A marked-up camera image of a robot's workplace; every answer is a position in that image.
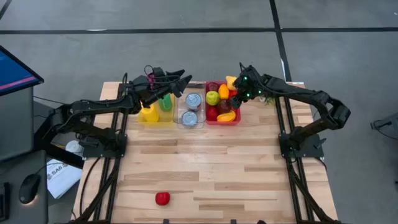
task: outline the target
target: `paper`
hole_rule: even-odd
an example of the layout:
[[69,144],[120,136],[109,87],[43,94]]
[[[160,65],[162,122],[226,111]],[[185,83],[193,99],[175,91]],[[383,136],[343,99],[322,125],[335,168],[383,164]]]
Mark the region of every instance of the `paper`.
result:
[[81,169],[66,163],[53,164],[57,162],[61,161],[47,162],[47,189],[55,199],[62,197],[81,177]]

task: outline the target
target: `wooden tabletop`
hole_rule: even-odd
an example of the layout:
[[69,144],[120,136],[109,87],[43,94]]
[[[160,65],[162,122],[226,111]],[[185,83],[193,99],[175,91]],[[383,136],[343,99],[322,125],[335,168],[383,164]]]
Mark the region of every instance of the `wooden tabletop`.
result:
[[[114,99],[118,85],[104,83],[101,100]],[[289,131],[282,99],[281,103]],[[312,122],[309,105],[294,100],[291,105],[296,126]],[[295,223],[286,164],[277,138],[280,129],[276,108],[255,99],[242,104],[241,115],[237,126],[205,124],[190,130],[178,129],[176,124],[144,127],[136,115],[130,115],[112,223],[160,223],[164,218],[171,223],[229,223],[231,219],[238,223]],[[96,117],[95,125],[110,127],[111,121],[112,114],[102,114]],[[85,162],[82,180],[94,160]],[[98,191],[103,161],[90,175],[83,209]],[[326,214],[337,219],[325,168],[311,158],[303,159],[303,163],[312,196]],[[77,215],[82,185],[83,181],[73,209]],[[163,191],[170,192],[171,201],[161,207],[155,203],[155,194]],[[299,197],[306,218],[300,193]],[[107,203],[108,195],[101,218]]]

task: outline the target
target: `robotic arm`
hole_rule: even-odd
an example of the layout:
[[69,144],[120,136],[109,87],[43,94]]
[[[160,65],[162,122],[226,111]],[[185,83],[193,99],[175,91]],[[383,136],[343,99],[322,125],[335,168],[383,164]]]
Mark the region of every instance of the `robotic arm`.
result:
[[166,72],[165,74],[161,68],[153,68],[151,75],[155,82],[150,82],[146,76],[141,75],[128,83],[126,81],[127,74],[125,74],[121,97],[115,100],[80,100],[72,104],[62,105],[50,112],[51,128],[49,132],[52,131],[55,134],[75,132],[92,138],[92,141],[81,142],[80,144],[89,148],[102,148],[105,153],[102,153],[102,151],[97,152],[95,153],[98,154],[97,157],[99,157],[99,154],[104,157],[108,157],[105,155],[109,155],[109,157],[122,156],[127,136],[119,135],[111,128],[98,128],[86,121],[82,121],[82,119],[103,113],[138,114],[142,106],[149,108],[151,104],[168,93],[181,97],[181,93],[192,78],[191,75],[180,78],[184,72],[184,70],[179,70],[172,73]]
[[[242,63],[239,65],[241,73],[234,82],[238,93],[230,101],[232,108],[238,109],[242,102],[247,102],[257,96],[273,98],[284,96],[313,105],[319,111],[320,119],[304,127],[296,127],[289,135],[285,136],[288,147],[292,149],[301,150],[305,140],[320,131],[342,128],[351,114],[351,111],[340,100],[330,97],[324,91],[288,85],[280,78],[266,74],[261,76],[252,65],[247,68]],[[330,110],[326,107],[327,104],[332,105]]]

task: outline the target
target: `computer monitor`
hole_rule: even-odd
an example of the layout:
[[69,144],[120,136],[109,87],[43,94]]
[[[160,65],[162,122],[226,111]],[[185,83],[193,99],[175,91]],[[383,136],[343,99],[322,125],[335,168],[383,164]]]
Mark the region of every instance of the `computer monitor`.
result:
[[43,82],[42,77],[0,45],[0,96]]

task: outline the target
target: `concrete floor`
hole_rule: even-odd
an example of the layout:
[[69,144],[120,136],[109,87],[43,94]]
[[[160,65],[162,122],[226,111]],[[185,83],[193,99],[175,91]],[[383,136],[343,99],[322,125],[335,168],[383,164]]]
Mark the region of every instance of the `concrete floor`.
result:
[[[285,28],[398,27],[396,0],[276,3]],[[0,20],[0,30],[273,25],[267,0],[13,0]],[[283,37],[293,81],[325,90],[352,112],[344,129],[322,133],[328,138],[326,164],[340,220],[396,223],[397,141],[371,130],[369,123],[398,111],[398,33],[284,33]],[[35,95],[64,102],[97,99],[103,82],[118,81],[124,72],[133,79],[147,64],[170,71],[184,68],[195,80],[238,75],[238,62],[283,77],[273,32],[0,35],[0,44],[45,79],[34,88]],[[50,223],[68,220],[75,191],[50,206]]]

